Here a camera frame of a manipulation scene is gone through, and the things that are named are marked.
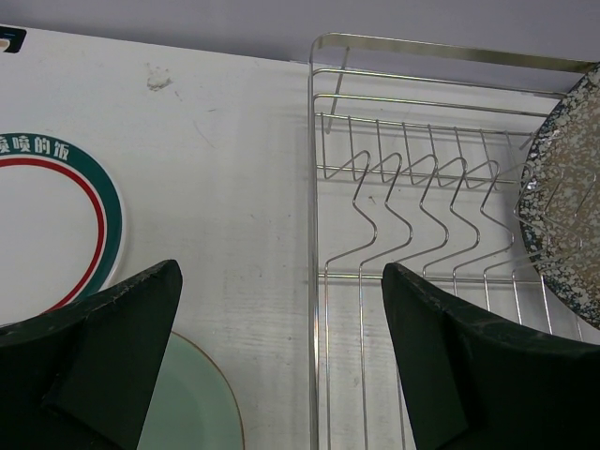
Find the wire rack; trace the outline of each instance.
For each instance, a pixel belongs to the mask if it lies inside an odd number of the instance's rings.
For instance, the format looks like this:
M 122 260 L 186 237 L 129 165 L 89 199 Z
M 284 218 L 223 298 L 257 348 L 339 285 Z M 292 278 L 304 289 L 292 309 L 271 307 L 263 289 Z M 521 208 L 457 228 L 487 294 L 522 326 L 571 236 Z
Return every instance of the wire rack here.
M 332 50 L 339 67 L 313 62 Z M 393 69 L 350 68 L 355 53 Z M 406 66 L 394 58 L 406 53 L 577 77 L 592 66 L 377 37 L 315 41 L 308 86 L 312 449 L 415 448 L 379 286 L 388 262 L 515 322 L 600 342 L 544 283 L 545 270 L 568 259 L 538 262 L 535 270 L 520 237 L 523 195 L 564 188 L 563 169 L 544 182 L 525 162 L 564 93 L 402 75 Z M 580 170 L 593 189 L 595 175 Z

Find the plate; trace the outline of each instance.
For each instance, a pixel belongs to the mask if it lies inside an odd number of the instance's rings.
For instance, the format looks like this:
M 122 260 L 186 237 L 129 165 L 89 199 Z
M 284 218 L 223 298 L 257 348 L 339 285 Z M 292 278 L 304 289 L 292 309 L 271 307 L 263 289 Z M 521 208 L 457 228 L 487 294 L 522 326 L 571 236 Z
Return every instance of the plate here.
M 138 450 L 242 450 L 242 416 L 222 372 L 200 348 L 171 334 Z
M 600 328 L 600 64 L 552 111 L 527 162 L 532 178 L 518 208 L 525 248 L 549 289 Z
M 0 134 L 0 323 L 15 323 L 108 286 L 125 239 L 111 177 L 72 143 Z

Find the white surface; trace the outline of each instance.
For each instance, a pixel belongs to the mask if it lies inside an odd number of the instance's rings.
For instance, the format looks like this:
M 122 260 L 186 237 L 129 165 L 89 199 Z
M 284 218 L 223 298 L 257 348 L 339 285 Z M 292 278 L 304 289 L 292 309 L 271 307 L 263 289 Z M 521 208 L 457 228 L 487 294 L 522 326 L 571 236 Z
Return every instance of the white surface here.
M 38 30 L 27 42 L 0 54 L 0 134 L 53 135 L 106 168 L 127 206 L 118 279 L 176 259 L 174 329 L 223 370 L 247 448 L 308 448 L 306 66 Z
M 94 255 L 98 220 L 72 180 L 31 166 L 0 168 L 0 324 L 34 317 L 63 299 Z

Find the dark green object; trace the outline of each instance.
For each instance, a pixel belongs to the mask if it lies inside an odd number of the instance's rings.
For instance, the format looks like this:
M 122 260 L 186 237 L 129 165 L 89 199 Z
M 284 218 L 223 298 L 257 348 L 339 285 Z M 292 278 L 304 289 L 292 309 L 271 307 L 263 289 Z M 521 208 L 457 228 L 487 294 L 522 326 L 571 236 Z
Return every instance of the dark green object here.
M 161 262 L 0 328 L 0 448 L 134 450 L 181 288 L 177 262 Z
M 382 289 L 418 450 L 600 448 L 600 347 L 507 321 L 399 264 Z

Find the metal bar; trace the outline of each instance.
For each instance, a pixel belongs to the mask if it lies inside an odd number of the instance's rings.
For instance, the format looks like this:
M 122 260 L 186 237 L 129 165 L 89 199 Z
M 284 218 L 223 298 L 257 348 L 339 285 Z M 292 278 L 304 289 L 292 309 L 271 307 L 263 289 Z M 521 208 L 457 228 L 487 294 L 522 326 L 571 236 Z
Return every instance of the metal bar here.
M 331 279 L 358 279 L 358 273 L 352 272 L 333 272 L 327 273 L 327 277 Z M 324 272 L 319 272 L 319 278 L 325 278 Z M 377 274 L 363 274 L 361 276 L 362 279 L 369 280 L 381 280 L 382 276 Z M 454 278 L 452 277 L 437 277 L 432 275 L 427 275 L 427 281 L 431 281 L 434 283 L 454 283 Z M 484 284 L 484 280 L 482 278 L 473 278 L 473 277 L 457 277 L 457 283 L 465 283 L 465 284 Z M 491 285 L 506 285 L 510 286 L 513 284 L 513 279 L 511 278 L 488 278 L 487 284 Z M 526 286 L 539 286 L 539 279 L 522 279 L 517 280 L 517 284 L 523 284 Z
M 456 103 L 442 103 L 440 101 L 410 100 L 410 99 L 406 99 L 406 98 L 352 96 L 352 95 L 348 95 L 348 94 L 315 94 L 313 96 L 313 98 L 315 100 L 317 100 L 319 98 L 339 98 L 339 99 L 345 99 L 345 100 L 381 101 L 381 102 L 386 102 L 386 103 L 400 103 L 400 104 L 406 104 L 406 105 L 420 105 L 420 106 L 435 106 L 438 108 L 451 108 L 451 109 L 455 109 L 455 110 L 479 111 L 481 113 L 526 115 L 528 117 L 546 117 L 547 116 L 547 114 L 544 112 L 505 110 L 502 108 L 489 108 L 489 107 L 485 107 L 485 106 L 473 106 L 473 105 L 459 105 Z
M 308 77 L 308 111 L 307 120 L 311 123 L 308 127 L 307 155 L 308 170 L 308 421 L 310 429 L 310 450 L 319 450 L 319 227 L 317 220 L 317 141 L 314 127 L 314 104 L 312 103 L 313 79 Z
M 333 117 L 333 118 L 339 119 L 339 120 L 348 120 L 347 115 L 333 115 L 332 116 L 331 114 L 325 114 L 323 112 L 320 112 L 319 115 L 321 115 L 321 114 L 324 117 Z M 390 127 L 406 127 L 406 128 L 413 128 L 414 130 L 421 130 L 421 131 L 427 131 L 429 128 L 435 129 L 435 130 L 449 131 L 449 132 L 454 132 L 455 130 L 458 130 L 460 132 L 466 132 L 466 133 L 479 133 L 479 132 L 483 131 L 486 134 L 502 134 L 503 135 L 505 133 L 508 133 L 511 136 L 522 136 L 522 137 L 530 138 L 528 141 L 526 141 L 522 145 L 527 144 L 527 142 L 529 142 L 531 139 L 533 139 L 533 134 L 531 132 L 525 132 L 525 131 L 506 131 L 506 130 L 498 130 L 498 129 L 481 129 L 481 128 L 465 128 L 465 127 L 445 127 L 442 125 L 434 125 L 434 124 L 410 124 L 410 123 L 406 123 L 406 122 L 394 122 L 394 121 L 389 121 L 389 120 L 369 119 L 367 117 L 357 117 L 355 115 L 351 116 L 351 119 L 353 122 L 358 122 L 358 123 L 375 124 L 375 122 L 379 121 L 380 126 L 386 125 L 386 126 L 390 126 Z
M 368 70 L 349 70 L 345 68 L 330 68 L 330 67 L 322 67 L 317 68 L 312 72 L 313 76 L 322 74 L 322 73 L 338 73 L 341 75 L 355 75 L 355 76 L 365 76 L 365 77 L 373 77 L 373 78 L 384 78 L 386 80 L 403 80 L 408 82 L 420 82 L 420 83 L 436 83 L 436 84 L 447 84 L 452 86 L 463 86 L 463 87 L 477 87 L 481 89 L 494 89 L 499 91 L 510 91 L 510 92 L 519 92 L 521 94 L 534 94 L 540 97 L 548 97 L 548 98 L 556 98 L 561 99 L 564 98 L 564 92 L 556 92 L 556 91 L 546 91 L 541 89 L 524 89 L 519 87 L 510 87 L 510 86 L 501 86 L 497 84 L 481 84 L 477 82 L 453 82 L 450 80 L 440 80 L 436 78 L 424 78 L 424 77 L 410 77 L 408 75 L 396 75 L 393 73 L 385 73 L 385 72 L 371 72 Z
M 497 52 L 455 45 L 432 44 L 413 40 L 369 37 L 343 33 L 328 33 L 317 37 L 312 44 L 310 61 L 312 61 L 313 53 L 316 50 L 325 47 L 350 47 L 357 50 L 410 53 L 420 56 L 435 56 L 439 58 L 489 63 L 516 68 L 538 68 L 581 74 L 588 72 L 595 64 L 593 61 L 551 58 L 514 52 Z
M 327 166 L 327 167 L 325 167 L 325 166 L 323 166 L 321 164 L 317 165 L 317 169 L 326 169 L 327 171 L 336 171 L 336 172 L 352 172 L 353 171 L 353 169 L 350 168 L 350 167 L 344 167 L 344 168 L 341 168 L 341 167 L 338 167 L 338 166 Z M 383 171 L 383 174 L 385 174 L 385 175 L 394 175 L 394 171 Z M 427 177 L 427 176 L 429 176 L 429 173 L 410 172 L 409 171 L 408 173 L 402 172 L 400 174 L 400 176 Z M 459 175 L 447 175 L 447 174 L 440 173 L 440 174 L 436 175 L 436 178 L 438 176 L 442 180 L 446 179 L 446 180 L 457 181 L 457 180 L 460 179 Z M 478 183 L 485 183 L 485 182 L 491 181 L 490 178 L 483 178 L 483 177 L 480 177 L 480 176 L 469 176 L 467 179 L 469 181 L 478 182 Z M 516 180 L 498 180 L 497 183 L 504 184 L 504 185 L 516 185 L 516 184 L 518 184 L 518 181 L 516 181 Z

